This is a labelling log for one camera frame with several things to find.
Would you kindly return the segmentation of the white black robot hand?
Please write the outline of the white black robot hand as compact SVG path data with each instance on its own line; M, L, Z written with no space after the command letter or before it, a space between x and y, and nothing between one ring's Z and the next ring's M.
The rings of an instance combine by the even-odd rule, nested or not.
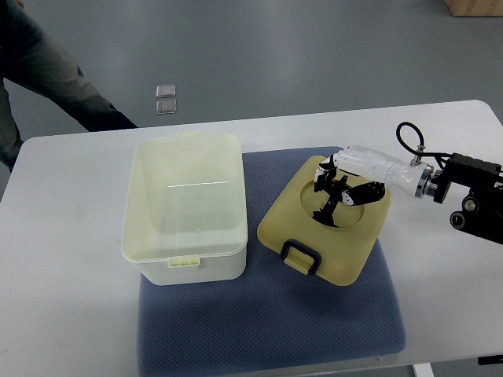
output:
M333 181L338 171L367 180L348 188ZM387 187L397 186L412 197L421 198L433 168L426 163L404 163L370 148L353 145L343 148L318 164L314 191L325 191L347 206L374 203L384 197Z

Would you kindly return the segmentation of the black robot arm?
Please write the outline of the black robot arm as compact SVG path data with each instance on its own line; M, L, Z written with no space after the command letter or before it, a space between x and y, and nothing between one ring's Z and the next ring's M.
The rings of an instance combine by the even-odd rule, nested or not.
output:
M403 127L414 130L419 145L412 149L402 139ZM422 188L436 203L443 203L452 184L468 189L461 209L450 215L451 226L461 232L502 243L502 165L459 153L426 152L424 135L410 122L399 123L395 131L398 143L420 163L424 157L435 159L439 168L427 174Z

